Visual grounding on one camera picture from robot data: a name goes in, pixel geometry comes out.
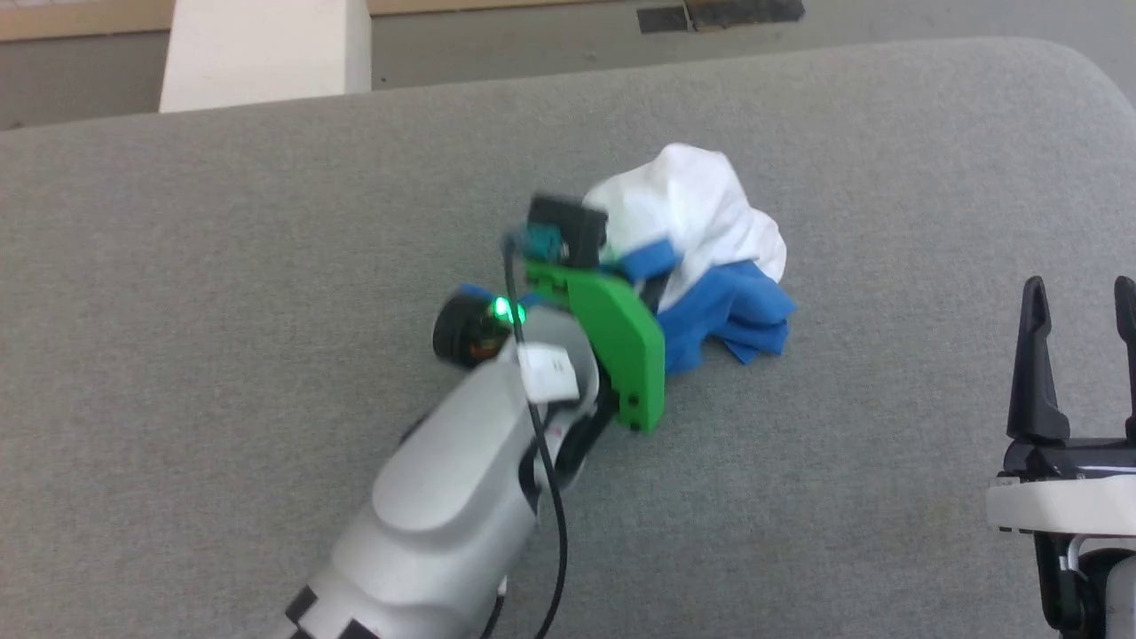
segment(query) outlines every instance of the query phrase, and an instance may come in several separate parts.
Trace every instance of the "crumpled fabric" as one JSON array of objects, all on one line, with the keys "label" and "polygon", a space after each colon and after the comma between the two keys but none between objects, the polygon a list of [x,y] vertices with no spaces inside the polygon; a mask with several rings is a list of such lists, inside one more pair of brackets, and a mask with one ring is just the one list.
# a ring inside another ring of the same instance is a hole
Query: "crumpled fabric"
[{"label": "crumpled fabric", "polygon": [[744,364],[784,350],[796,310],[779,285],[785,241],[750,206],[725,155],[668,144],[593,186],[584,204],[608,214],[608,267],[636,284],[670,272],[658,309],[668,374],[698,367],[710,337]]}]

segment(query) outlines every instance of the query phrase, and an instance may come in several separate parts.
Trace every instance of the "blue cloth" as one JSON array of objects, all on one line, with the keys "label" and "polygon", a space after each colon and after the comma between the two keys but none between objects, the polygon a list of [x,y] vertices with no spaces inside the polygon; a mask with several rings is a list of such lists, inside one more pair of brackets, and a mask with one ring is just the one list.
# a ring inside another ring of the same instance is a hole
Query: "blue cloth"
[{"label": "blue cloth", "polygon": [[[670,269],[678,260],[670,242],[662,240],[629,254],[620,260],[620,267],[632,280],[640,281]],[[711,335],[743,364],[759,352],[780,355],[788,339],[788,316],[794,310],[793,300],[753,262],[715,266],[659,314],[667,346],[667,374],[696,368],[702,363],[702,342]]]}]

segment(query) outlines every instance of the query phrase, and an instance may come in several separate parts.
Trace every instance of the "gray cushioned surface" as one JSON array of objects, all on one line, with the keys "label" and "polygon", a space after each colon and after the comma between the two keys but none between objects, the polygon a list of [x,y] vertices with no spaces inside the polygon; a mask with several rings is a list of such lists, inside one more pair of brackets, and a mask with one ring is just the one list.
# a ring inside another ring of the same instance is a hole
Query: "gray cushioned surface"
[{"label": "gray cushioned surface", "polygon": [[[725,151],[790,247],[787,352],[708,346],[567,498],[557,637],[1047,636],[984,523],[1020,285],[1059,398],[1128,414],[1136,114],[1033,41],[812,51],[0,135],[0,617],[23,638],[253,637],[460,373],[532,191]],[[549,513],[499,637],[535,631]]]}]

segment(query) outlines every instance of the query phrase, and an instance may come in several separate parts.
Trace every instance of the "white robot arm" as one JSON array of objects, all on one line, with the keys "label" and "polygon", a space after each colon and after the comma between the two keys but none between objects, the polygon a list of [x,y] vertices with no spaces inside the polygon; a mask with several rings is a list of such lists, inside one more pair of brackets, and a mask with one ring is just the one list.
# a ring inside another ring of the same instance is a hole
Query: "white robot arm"
[{"label": "white robot arm", "polygon": [[1136,284],[1116,283],[1117,329],[1128,346],[1134,416],[1125,437],[1072,439],[1056,405],[1041,277],[1026,282],[1002,472],[987,521],[1033,536],[1042,608],[1063,639],[1136,639],[1136,551],[1089,539],[1136,539]]},{"label": "white robot arm", "polygon": [[[571,448],[570,463],[557,465],[563,487],[610,418],[603,384],[587,337],[570,315],[529,309],[525,334],[528,343],[563,348],[579,389],[578,401],[537,406],[553,457],[566,441]],[[268,637],[465,639],[478,632],[548,488],[534,441],[508,338],[494,359],[412,426],[331,561]]]}]

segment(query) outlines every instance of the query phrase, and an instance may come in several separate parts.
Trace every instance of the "floor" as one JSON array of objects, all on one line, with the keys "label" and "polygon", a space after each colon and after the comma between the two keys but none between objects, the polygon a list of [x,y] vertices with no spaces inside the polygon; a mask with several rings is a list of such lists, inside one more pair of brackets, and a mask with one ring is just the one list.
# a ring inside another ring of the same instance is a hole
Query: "floor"
[{"label": "floor", "polygon": [[[922,38],[1067,44],[1136,102],[1134,0],[804,0],[800,23],[643,35],[628,0],[374,20],[377,90]],[[0,130],[157,110],[167,35],[0,44]]]}]

